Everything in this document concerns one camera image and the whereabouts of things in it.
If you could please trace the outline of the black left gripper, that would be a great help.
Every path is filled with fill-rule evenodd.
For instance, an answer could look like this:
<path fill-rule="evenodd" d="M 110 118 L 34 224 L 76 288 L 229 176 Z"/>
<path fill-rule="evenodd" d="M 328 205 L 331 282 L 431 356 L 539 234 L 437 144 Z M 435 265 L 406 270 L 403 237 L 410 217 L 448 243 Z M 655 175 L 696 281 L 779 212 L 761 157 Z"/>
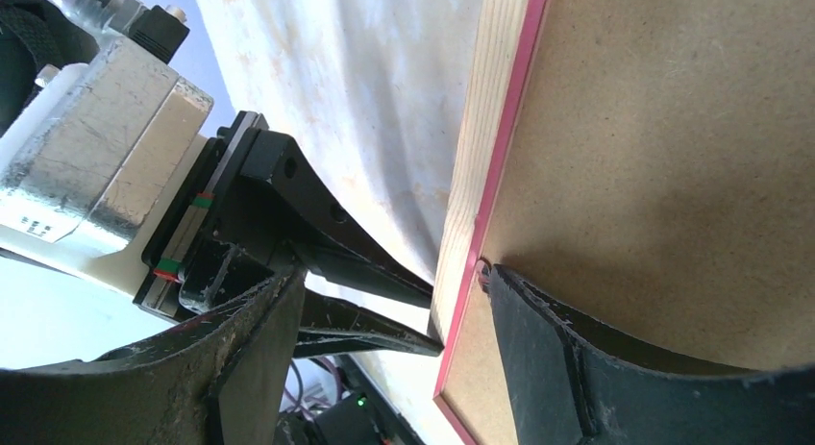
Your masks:
<path fill-rule="evenodd" d="M 267 282 L 300 277 L 427 309 L 432 286 L 395 260 L 336 200 L 292 136 L 242 111 L 193 163 L 141 255 L 133 300 L 183 322 Z M 436 357 L 443 344 L 349 301 L 308 290 L 295 358 L 370 351 Z"/>

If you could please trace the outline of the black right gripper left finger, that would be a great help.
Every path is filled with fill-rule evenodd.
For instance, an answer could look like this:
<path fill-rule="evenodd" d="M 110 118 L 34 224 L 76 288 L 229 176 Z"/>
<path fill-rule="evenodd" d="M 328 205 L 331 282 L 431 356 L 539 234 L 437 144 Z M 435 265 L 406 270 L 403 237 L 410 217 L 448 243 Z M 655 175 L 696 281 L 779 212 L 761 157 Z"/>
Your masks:
<path fill-rule="evenodd" d="M 5 444 L 270 444 L 305 273 L 84 362 L 1 373 Z"/>

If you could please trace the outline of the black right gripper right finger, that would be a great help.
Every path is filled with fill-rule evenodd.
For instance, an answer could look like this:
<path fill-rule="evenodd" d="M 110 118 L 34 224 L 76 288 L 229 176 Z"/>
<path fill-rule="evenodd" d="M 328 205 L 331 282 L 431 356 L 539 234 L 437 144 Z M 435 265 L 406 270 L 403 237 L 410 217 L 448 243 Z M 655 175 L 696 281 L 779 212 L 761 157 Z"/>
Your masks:
<path fill-rule="evenodd" d="M 487 294 L 522 444 L 810 444 L 814 368 L 753 371 L 625 334 L 495 265 Z"/>

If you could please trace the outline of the pink wooden picture frame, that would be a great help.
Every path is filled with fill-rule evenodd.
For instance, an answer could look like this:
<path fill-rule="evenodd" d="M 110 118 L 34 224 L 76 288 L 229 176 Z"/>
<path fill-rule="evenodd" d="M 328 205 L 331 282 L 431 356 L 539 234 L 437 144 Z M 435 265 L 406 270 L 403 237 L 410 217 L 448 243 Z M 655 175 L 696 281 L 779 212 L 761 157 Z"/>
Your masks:
<path fill-rule="evenodd" d="M 478 18 L 431 307 L 445 344 L 432 400 L 464 444 L 480 439 L 447 385 L 546 4 L 482 0 Z"/>

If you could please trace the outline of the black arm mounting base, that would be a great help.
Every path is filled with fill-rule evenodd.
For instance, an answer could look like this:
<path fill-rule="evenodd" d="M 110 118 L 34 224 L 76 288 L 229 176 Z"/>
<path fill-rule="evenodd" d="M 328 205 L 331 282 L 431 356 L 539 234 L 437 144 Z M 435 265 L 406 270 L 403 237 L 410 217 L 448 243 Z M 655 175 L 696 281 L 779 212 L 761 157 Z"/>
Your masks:
<path fill-rule="evenodd" d="M 411 444 L 423 440 L 350 356 L 294 359 L 275 444 Z"/>

